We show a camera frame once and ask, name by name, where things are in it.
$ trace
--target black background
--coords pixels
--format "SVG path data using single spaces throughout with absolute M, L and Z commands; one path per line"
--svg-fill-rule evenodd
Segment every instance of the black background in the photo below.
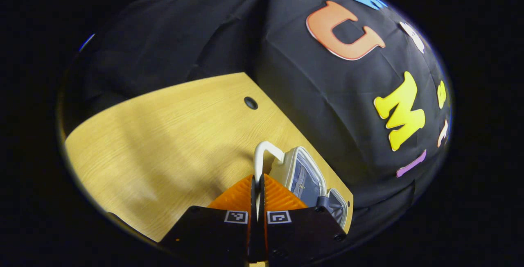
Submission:
M 54 138 L 63 72 L 82 43 L 131 1 L 6 0 L 4 54 L 14 58 L 3 80 L 9 165 L 2 253 L 8 265 L 176 265 L 90 206 L 64 170 Z M 522 186 L 511 182 L 520 171 L 512 148 L 519 146 L 524 87 L 513 25 L 518 0 L 387 1 L 425 32 L 447 64 L 455 95 L 451 151 L 408 213 L 339 261 L 522 265 L 522 219 L 514 210 Z

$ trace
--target yellow letter m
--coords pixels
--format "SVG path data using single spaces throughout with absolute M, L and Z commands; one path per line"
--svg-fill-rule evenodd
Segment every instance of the yellow letter m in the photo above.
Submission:
M 378 115 L 381 118 L 388 118 L 389 112 L 396 106 L 391 118 L 386 123 L 386 128 L 391 129 L 402 126 L 400 129 L 389 133 L 389 142 L 393 151 L 411 137 L 418 129 L 424 127 L 424 110 L 414 110 L 413 103 L 417 96 L 417 84 L 411 73 L 404 73 L 404 83 L 402 83 L 393 93 L 386 98 L 376 97 L 373 101 Z

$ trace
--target wooden table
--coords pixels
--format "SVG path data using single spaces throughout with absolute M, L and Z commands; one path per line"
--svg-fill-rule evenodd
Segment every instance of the wooden table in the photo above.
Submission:
M 244 102 L 252 97 L 258 109 Z M 350 211 L 353 196 L 283 112 L 245 73 L 163 88 L 100 112 L 78 126 L 65 149 L 84 189 L 105 211 L 159 242 L 189 206 L 206 207 L 253 174 L 268 140 L 305 147 Z M 273 157 L 264 156 L 264 172 Z

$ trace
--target white plastic handle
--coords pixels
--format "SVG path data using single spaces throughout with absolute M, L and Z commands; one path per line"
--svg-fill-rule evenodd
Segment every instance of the white plastic handle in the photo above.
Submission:
M 281 164 L 284 162 L 284 153 L 277 146 L 274 146 L 269 141 L 260 142 L 255 148 L 255 185 L 258 188 L 260 182 L 260 176 L 262 176 L 262 168 L 264 167 L 264 152 L 267 151 L 274 155 Z

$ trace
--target wooden tabletop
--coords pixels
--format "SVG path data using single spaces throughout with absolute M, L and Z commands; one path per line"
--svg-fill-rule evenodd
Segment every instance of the wooden tabletop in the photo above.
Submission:
M 258 109 L 249 108 L 252 97 Z M 303 146 L 327 188 L 350 211 L 353 196 L 314 147 L 245 73 L 163 88 L 100 112 L 78 126 L 65 149 L 84 189 L 105 211 L 159 242 L 189 206 L 209 205 L 253 174 L 267 140 L 283 151 Z M 264 156 L 269 173 L 273 157 Z

